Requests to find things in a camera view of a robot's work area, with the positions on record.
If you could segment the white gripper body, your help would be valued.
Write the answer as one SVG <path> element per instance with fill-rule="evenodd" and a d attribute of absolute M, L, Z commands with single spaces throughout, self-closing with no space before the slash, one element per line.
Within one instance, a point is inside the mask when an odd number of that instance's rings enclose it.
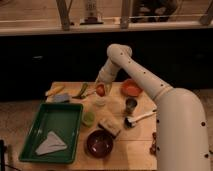
<path fill-rule="evenodd" d="M 116 79 L 117 73 L 118 66 L 108 59 L 104 66 L 100 69 L 96 81 L 110 84 Z"/>

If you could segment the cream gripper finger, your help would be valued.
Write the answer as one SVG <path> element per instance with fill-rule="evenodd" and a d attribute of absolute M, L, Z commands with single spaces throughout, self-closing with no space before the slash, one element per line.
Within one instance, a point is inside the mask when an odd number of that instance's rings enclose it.
<path fill-rule="evenodd" d="M 109 93 L 110 93 L 110 90 L 111 90 L 111 85 L 108 84 L 108 83 L 104 83 L 104 82 L 97 82 L 96 85 L 95 85 L 95 90 L 96 90 L 96 86 L 99 85 L 99 84 L 103 84 L 104 85 L 105 92 L 106 92 L 105 96 L 108 96 Z"/>

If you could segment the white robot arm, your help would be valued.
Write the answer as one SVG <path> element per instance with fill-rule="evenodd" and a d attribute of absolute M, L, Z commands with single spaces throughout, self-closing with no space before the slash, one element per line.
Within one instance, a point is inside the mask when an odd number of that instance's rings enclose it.
<path fill-rule="evenodd" d="M 97 80 L 110 84 L 123 69 L 157 106 L 157 171 L 211 171 L 207 122 L 200 99 L 135 62 L 127 45 L 109 45 L 107 56 Z"/>

